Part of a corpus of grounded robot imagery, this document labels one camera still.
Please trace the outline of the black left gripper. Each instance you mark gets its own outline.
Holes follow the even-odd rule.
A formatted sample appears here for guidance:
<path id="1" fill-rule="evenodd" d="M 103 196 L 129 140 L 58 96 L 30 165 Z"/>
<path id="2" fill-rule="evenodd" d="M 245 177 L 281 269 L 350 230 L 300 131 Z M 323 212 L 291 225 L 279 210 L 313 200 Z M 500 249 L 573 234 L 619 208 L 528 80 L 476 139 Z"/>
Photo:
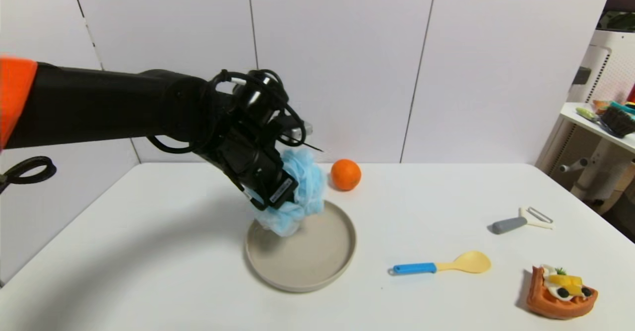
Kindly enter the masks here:
<path id="1" fill-rule="evenodd" d="M 293 202 L 299 186 L 284 170 L 281 155 L 272 144 L 261 146 L 237 134 L 230 134 L 219 147 L 219 163 L 231 182 L 256 209 L 280 209 Z"/>

